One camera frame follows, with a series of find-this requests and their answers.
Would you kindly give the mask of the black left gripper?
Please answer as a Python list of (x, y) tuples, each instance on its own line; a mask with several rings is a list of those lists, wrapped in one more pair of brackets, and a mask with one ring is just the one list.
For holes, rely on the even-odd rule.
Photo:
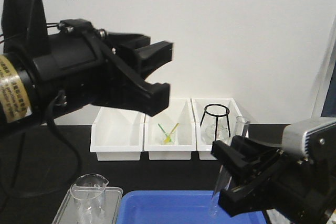
[(57, 34), (26, 36), (26, 90), (43, 124), (92, 104), (154, 116), (169, 106), (170, 85), (146, 78), (172, 60), (173, 44), (143, 34), (108, 33), (81, 19)]

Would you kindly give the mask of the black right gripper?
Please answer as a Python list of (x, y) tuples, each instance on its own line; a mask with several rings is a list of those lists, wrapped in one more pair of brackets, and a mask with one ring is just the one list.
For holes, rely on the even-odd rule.
[(335, 151), (297, 159), (278, 146), (234, 136), (230, 146), (214, 141), (211, 155), (232, 176), (218, 200), (231, 217), (275, 209), (292, 223), (327, 223), (335, 211)]

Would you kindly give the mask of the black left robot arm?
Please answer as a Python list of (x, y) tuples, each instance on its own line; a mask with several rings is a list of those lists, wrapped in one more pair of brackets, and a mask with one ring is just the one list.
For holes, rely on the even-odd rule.
[(170, 86), (146, 78), (172, 59), (173, 45), (109, 33), (84, 19), (49, 34), (43, 0), (4, 0), (1, 28), (1, 136), (21, 133), (92, 104), (154, 116)]

